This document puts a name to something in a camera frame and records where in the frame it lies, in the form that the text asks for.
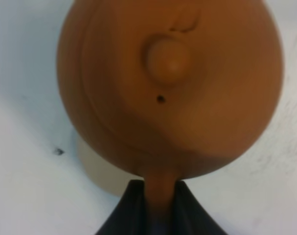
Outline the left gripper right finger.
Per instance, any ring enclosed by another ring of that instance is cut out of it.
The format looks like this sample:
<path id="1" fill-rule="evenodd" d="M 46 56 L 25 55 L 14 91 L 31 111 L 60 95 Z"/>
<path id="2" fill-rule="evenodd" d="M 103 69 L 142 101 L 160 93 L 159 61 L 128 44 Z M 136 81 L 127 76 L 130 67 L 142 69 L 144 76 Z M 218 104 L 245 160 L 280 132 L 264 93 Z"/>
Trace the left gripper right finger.
<path id="1" fill-rule="evenodd" d="M 174 235 L 227 235 L 200 205 L 184 181 L 176 183 L 172 213 Z"/>

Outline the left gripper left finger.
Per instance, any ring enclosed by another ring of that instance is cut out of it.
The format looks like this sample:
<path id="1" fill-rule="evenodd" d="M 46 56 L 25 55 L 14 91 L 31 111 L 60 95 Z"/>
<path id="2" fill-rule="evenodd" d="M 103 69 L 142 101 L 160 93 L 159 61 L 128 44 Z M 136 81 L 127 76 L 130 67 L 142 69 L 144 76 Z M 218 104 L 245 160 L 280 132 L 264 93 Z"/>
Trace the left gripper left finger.
<path id="1" fill-rule="evenodd" d="M 147 234 L 144 182 L 131 180 L 118 205 L 96 235 Z"/>

